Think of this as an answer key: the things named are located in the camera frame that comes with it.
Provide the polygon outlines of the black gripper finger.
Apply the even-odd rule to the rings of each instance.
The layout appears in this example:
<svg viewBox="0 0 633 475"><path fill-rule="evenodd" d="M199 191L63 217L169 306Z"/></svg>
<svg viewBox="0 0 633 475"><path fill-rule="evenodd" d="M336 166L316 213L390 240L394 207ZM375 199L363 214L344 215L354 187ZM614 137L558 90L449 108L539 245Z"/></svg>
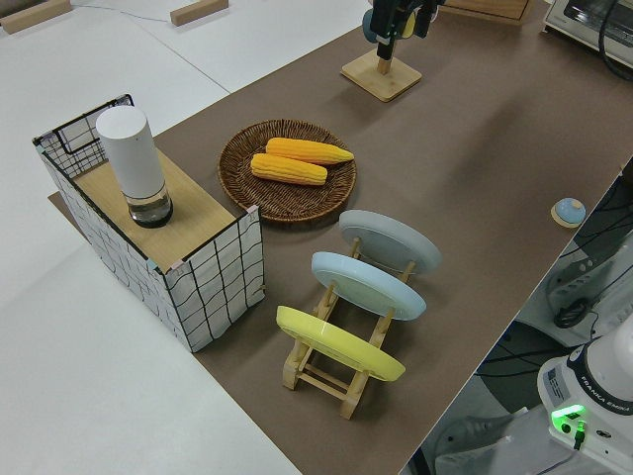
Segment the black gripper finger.
<svg viewBox="0 0 633 475"><path fill-rule="evenodd" d="M425 38L430 24L437 15L438 2L436 0L424 0L417 12L417 36Z"/></svg>
<svg viewBox="0 0 633 475"><path fill-rule="evenodd" d="M396 0L374 0L372 3L370 30L376 35L379 58L391 58L393 55L395 40L392 29L396 7Z"/></svg>

